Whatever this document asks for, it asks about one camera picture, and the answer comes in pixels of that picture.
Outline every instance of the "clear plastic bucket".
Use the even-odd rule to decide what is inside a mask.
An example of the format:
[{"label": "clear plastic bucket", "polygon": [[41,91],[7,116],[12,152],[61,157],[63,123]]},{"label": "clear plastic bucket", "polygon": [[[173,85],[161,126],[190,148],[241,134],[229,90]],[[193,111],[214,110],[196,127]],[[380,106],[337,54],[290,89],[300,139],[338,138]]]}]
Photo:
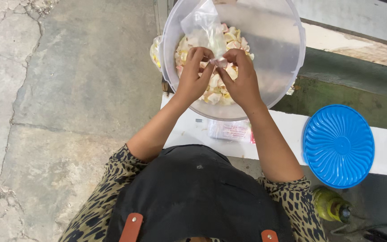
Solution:
[{"label": "clear plastic bucket", "polygon": [[[163,41],[159,46],[164,79],[175,92],[179,78],[174,52],[185,35],[180,21],[199,2],[179,0],[175,4],[168,16]],[[271,108],[289,90],[304,62],[305,31],[295,6],[290,0],[238,0],[232,4],[215,1],[215,5],[222,23],[240,29],[241,36],[249,42],[250,53],[255,54],[253,64],[258,75],[261,98]],[[221,121],[247,118],[237,104],[221,106],[195,101],[190,108],[202,116]]]}]

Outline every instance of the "person's right hand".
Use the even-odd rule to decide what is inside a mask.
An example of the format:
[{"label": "person's right hand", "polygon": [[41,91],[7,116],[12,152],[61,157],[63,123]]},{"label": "person's right hand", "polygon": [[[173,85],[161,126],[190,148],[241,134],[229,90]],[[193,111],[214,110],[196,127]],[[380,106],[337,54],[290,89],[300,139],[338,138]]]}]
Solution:
[{"label": "person's right hand", "polygon": [[217,68],[232,99],[245,110],[246,108],[263,104],[259,94],[258,78],[256,77],[253,62],[244,50],[230,49],[223,57],[228,62],[238,66],[238,77],[235,81],[231,79],[225,69]]}]

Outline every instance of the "brown leather strap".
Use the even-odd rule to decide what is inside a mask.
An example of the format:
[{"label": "brown leather strap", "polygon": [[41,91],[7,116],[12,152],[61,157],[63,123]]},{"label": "brown leather strap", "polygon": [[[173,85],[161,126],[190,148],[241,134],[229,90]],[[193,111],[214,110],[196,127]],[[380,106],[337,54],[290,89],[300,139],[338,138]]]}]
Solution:
[{"label": "brown leather strap", "polygon": [[126,219],[125,227],[123,227],[122,235],[119,242],[135,242],[140,232],[143,216],[137,213],[131,213]]},{"label": "brown leather strap", "polygon": [[261,236],[262,242],[279,242],[276,232],[272,231],[271,229],[262,231]]}]

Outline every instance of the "person's left hand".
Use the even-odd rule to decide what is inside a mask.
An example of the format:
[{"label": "person's left hand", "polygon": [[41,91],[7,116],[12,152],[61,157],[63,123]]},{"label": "person's left hand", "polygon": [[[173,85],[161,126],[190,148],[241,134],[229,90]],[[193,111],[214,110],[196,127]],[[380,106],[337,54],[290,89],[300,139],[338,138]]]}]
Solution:
[{"label": "person's left hand", "polygon": [[200,62],[207,62],[212,58],[214,58],[213,52],[204,47],[193,47],[187,53],[186,65],[183,68],[180,82],[175,92],[175,96],[183,100],[186,105],[190,106],[207,89],[215,66],[208,63],[202,71],[201,77],[198,73],[201,72]]}]

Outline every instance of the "cable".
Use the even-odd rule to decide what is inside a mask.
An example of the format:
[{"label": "cable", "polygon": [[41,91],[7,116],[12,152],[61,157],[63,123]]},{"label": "cable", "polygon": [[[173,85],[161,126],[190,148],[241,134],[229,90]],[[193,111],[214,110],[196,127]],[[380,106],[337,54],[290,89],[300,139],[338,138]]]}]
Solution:
[{"label": "cable", "polygon": [[366,227],[363,227],[363,228],[355,229],[355,230],[350,231],[350,232],[336,233],[337,231],[339,231],[341,229],[344,229],[347,226],[348,226],[348,224],[344,224],[342,227],[340,227],[338,229],[335,229],[335,230],[332,230],[331,234],[332,235],[336,235],[336,236],[352,235],[352,234],[355,234],[355,233],[358,233],[358,232],[361,232],[361,231],[365,231],[365,230],[369,230],[369,229],[387,228],[387,223],[370,225],[370,226],[366,226]]}]

